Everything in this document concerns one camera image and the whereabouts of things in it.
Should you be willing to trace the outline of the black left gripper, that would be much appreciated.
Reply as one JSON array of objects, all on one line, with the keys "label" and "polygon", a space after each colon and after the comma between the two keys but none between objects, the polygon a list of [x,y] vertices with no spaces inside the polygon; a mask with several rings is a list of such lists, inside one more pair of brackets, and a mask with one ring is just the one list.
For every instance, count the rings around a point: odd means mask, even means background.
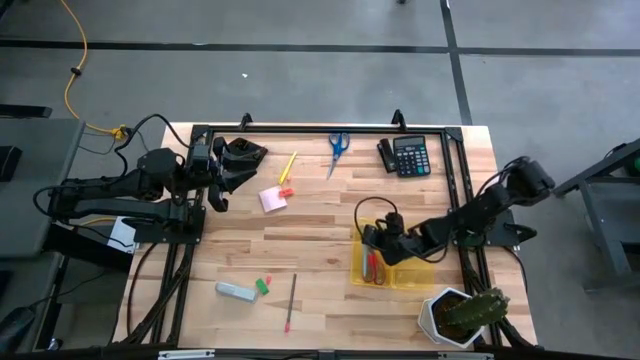
[{"label": "black left gripper", "polygon": [[215,137],[206,148],[208,180],[208,202],[219,213],[228,211],[229,202],[223,193],[232,194],[241,185],[257,174],[256,170],[229,171],[224,170],[221,156],[227,148],[223,137]]}]

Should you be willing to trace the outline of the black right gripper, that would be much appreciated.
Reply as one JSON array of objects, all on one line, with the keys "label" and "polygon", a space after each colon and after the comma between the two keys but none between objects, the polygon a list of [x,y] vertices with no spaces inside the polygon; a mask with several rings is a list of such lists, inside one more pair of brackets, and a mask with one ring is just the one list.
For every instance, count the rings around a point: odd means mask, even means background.
[{"label": "black right gripper", "polygon": [[401,233],[366,224],[362,231],[363,244],[369,250],[382,252],[382,258],[394,266],[410,257],[421,256],[421,237],[416,231]]}]

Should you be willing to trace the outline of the pink sticky note pad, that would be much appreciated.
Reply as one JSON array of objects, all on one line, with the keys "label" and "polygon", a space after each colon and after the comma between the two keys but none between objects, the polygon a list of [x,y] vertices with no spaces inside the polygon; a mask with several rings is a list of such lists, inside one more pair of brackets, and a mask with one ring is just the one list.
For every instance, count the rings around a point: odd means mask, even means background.
[{"label": "pink sticky note pad", "polygon": [[272,212],[287,206],[287,201],[280,195],[282,188],[274,186],[261,191],[258,196],[265,213]]}]

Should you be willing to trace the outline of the yellow transparent pencil case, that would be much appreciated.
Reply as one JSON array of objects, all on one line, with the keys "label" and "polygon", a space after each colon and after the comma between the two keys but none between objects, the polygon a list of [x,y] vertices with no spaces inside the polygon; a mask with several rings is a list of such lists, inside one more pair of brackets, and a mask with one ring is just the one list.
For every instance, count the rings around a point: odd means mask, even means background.
[{"label": "yellow transparent pencil case", "polygon": [[386,270],[386,282],[384,285],[376,285],[373,282],[364,282],[361,276],[362,271],[362,238],[360,233],[354,229],[351,240],[351,267],[350,282],[353,285],[380,287],[398,290],[426,290],[435,283],[435,266],[423,262],[416,258],[410,258],[397,265],[387,265],[381,253],[374,250],[379,259],[384,262]]}]

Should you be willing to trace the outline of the blue handled scissors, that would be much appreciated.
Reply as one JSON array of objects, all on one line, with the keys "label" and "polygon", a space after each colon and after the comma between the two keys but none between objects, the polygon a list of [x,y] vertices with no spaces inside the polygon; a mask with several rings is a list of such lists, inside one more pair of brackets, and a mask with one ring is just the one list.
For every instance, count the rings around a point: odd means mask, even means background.
[{"label": "blue handled scissors", "polygon": [[348,133],[331,133],[328,140],[332,147],[332,158],[327,173],[327,179],[330,179],[342,153],[349,148],[350,135]]}]

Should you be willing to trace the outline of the black pencil pink eraser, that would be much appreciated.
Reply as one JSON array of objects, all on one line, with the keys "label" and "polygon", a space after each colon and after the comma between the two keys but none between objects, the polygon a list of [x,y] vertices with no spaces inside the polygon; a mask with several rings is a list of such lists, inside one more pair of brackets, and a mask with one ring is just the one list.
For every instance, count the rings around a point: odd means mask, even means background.
[{"label": "black pencil pink eraser", "polygon": [[296,284],[297,284],[297,275],[298,275],[297,273],[294,273],[293,276],[292,276],[292,284],[291,284],[288,307],[287,307],[287,316],[286,316],[286,321],[285,321],[285,325],[284,325],[284,333],[285,334],[288,334],[290,332],[290,329],[291,329],[291,317],[292,317],[293,305],[294,305],[294,299],[295,299],[295,289],[296,289]]}]

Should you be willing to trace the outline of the small black stapler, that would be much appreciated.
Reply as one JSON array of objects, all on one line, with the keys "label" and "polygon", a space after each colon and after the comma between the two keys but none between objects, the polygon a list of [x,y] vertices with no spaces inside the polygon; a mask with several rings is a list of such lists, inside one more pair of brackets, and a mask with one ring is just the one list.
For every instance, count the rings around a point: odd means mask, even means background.
[{"label": "small black stapler", "polygon": [[381,139],[377,144],[377,149],[387,173],[395,173],[397,171],[395,154],[388,138]]}]

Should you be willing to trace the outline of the white hexagonal plant pot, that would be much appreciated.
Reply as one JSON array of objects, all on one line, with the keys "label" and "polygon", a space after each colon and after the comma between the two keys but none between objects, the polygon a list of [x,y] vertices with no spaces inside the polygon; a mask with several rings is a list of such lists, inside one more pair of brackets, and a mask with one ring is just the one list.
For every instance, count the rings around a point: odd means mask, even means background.
[{"label": "white hexagonal plant pot", "polygon": [[483,334],[486,326],[480,326],[475,330],[439,330],[436,321],[436,309],[443,305],[455,305],[469,298],[470,295],[457,289],[445,288],[439,295],[423,301],[417,320],[418,326],[435,344],[449,344],[462,349],[468,348]]}]

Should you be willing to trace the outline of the grey white eraser block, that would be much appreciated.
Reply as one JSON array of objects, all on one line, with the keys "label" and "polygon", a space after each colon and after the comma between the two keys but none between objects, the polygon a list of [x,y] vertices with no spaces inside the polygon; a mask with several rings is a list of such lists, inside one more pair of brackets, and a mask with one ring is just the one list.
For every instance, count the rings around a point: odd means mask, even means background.
[{"label": "grey white eraser block", "polygon": [[258,293],[255,289],[227,282],[217,282],[215,290],[222,296],[231,297],[247,303],[255,303],[258,298]]}]

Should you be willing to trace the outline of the green cactus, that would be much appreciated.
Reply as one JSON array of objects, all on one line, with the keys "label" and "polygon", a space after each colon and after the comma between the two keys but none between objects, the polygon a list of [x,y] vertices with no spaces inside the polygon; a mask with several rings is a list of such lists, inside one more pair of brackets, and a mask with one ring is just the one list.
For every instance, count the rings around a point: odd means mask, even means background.
[{"label": "green cactus", "polygon": [[510,298],[491,288],[464,300],[449,302],[439,312],[438,325],[447,331],[468,332],[499,322],[507,315]]}]

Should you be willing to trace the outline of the white paper sheet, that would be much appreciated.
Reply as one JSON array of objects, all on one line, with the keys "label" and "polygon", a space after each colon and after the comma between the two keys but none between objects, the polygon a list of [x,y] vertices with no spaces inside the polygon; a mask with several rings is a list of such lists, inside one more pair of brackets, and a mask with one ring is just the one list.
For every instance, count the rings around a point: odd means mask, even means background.
[{"label": "white paper sheet", "polygon": [[119,251],[133,254],[138,248],[134,242],[135,229],[126,225],[123,220],[123,217],[116,218],[107,245]]}]

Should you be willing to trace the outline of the silver aluminium bar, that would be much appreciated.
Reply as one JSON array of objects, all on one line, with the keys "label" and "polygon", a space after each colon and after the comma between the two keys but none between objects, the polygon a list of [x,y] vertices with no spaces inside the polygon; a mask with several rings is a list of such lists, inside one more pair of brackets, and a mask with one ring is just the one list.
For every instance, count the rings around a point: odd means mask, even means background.
[{"label": "silver aluminium bar", "polygon": [[495,360],[494,355],[482,352],[439,352],[437,360]]},{"label": "silver aluminium bar", "polygon": [[160,351],[157,360],[213,360],[214,349],[179,349]]}]

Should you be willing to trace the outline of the grey desk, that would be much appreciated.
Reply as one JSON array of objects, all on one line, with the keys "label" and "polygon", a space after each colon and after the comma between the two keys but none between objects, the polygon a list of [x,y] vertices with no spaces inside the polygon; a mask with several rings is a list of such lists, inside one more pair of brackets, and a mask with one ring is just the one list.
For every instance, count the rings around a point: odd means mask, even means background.
[{"label": "grey desk", "polygon": [[51,224],[43,189],[66,179],[84,129],[76,119],[0,118],[0,145],[22,151],[12,180],[0,182],[0,258],[41,252]]}]

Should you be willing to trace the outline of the grey metal stand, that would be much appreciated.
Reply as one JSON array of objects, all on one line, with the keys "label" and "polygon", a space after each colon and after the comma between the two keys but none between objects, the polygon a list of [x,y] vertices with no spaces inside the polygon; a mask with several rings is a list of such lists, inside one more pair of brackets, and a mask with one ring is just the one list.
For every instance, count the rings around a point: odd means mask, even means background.
[{"label": "grey metal stand", "polygon": [[627,255],[640,255],[640,170],[635,176],[614,173],[640,159],[640,138],[612,149],[602,160],[561,183],[554,195],[577,190],[587,212],[596,246],[610,273],[584,285],[587,293],[640,288],[640,270]]}]

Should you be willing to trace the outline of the black aluminium table frame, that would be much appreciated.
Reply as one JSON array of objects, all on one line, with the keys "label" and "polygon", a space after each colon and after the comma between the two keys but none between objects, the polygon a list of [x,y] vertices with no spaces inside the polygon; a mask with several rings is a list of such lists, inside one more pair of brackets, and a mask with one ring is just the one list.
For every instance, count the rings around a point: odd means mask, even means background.
[{"label": "black aluminium table frame", "polygon": [[[485,126],[421,126],[432,172],[401,179],[385,171],[377,151],[394,125],[346,127],[350,145],[330,179],[331,124],[250,124],[245,137],[268,149],[255,177],[229,198],[225,213],[209,211],[196,246],[185,294],[178,344],[182,348],[245,349],[253,357],[304,358],[405,351],[425,357],[446,351],[418,327],[424,300],[447,287],[461,289],[459,254],[436,257],[435,283],[426,290],[398,290],[350,282],[353,219],[371,220],[398,209],[409,225],[445,214],[463,203],[496,170]],[[294,151],[288,179],[278,179]],[[263,211],[258,194],[292,188],[287,206]],[[291,329],[284,333],[292,276],[297,273]],[[255,281],[273,276],[269,293]],[[217,282],[253,288],[255,303],[222,296]]]}]

